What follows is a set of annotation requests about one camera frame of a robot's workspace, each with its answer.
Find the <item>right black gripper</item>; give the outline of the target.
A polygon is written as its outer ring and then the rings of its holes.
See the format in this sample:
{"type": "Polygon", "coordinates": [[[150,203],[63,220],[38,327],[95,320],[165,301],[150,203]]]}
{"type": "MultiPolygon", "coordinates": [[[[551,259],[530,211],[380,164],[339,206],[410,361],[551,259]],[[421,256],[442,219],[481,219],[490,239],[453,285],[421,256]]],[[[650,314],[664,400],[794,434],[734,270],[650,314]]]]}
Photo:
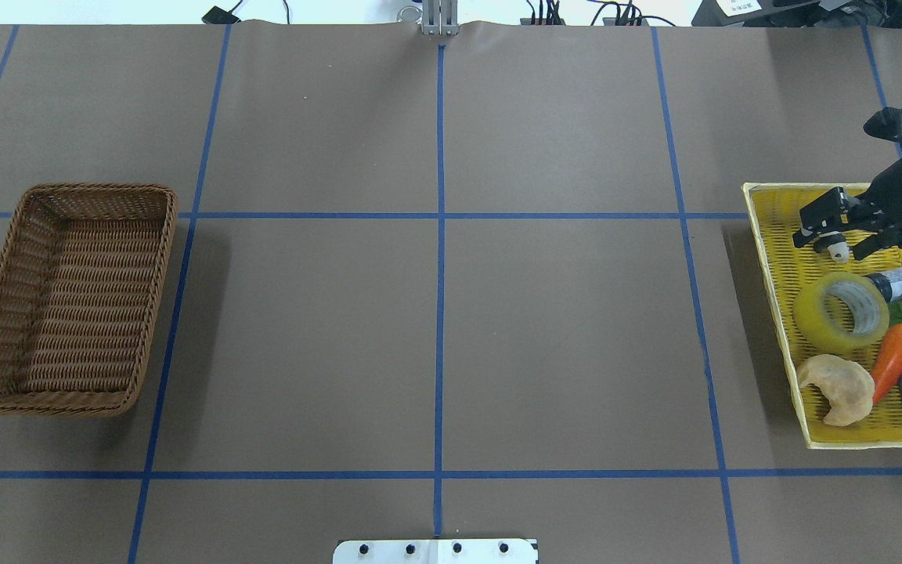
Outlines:
{"type": "MultiPolygon", "coordinates": [[[[799,210],[799,228],[792,245],[829,248],[847,244],[845,218],[852,204],[841,186],[834,186],[799,210]]],[[[856,261],[892,247],[902,249],[902,158],[880,172],[851,210],[854,228],[875,234],[852,247],[856,261]]]]}

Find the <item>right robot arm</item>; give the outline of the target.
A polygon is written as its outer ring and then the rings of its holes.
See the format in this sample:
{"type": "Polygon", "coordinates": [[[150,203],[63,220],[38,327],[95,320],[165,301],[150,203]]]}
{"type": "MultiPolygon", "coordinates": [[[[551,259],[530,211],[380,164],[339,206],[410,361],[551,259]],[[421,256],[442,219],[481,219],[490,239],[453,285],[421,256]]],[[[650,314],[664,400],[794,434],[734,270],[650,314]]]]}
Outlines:
{"type": "MultiPolygon", "coordinates": [[[[872,138],[897,144],[902,151],[902,108],[882,108],[865,122],[863,130],[872,138]]],[[[877,174],[860,195],[850,195],[841,186],[834,186],[802,207],[792,245],[802,248],[813,244],[816,252],[823,252],[844,240],[844,233],[852,230],[868,233],[846,252],[856,261],[881,250],[902,250],[902,154],[877,174]]]]}

